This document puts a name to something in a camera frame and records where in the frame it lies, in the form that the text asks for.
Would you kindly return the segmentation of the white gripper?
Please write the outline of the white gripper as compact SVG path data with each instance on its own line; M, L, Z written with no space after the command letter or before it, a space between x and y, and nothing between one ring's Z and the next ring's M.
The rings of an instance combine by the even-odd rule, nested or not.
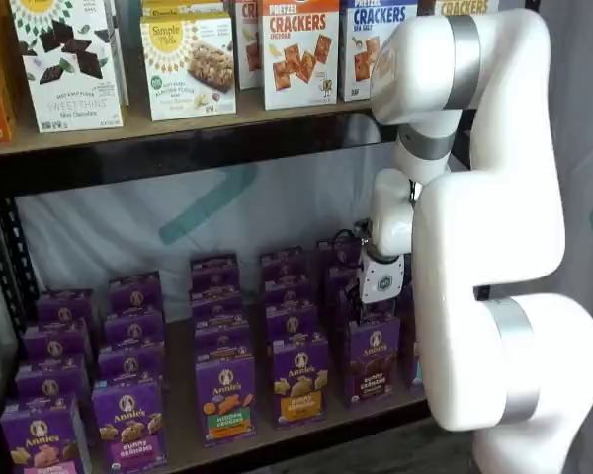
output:
M346 300L350 318L359 324L368 324L376 319L376 305L380 301L395 298L404 281L404 258L376 259L363 251L358 268L358 281L346 286Z

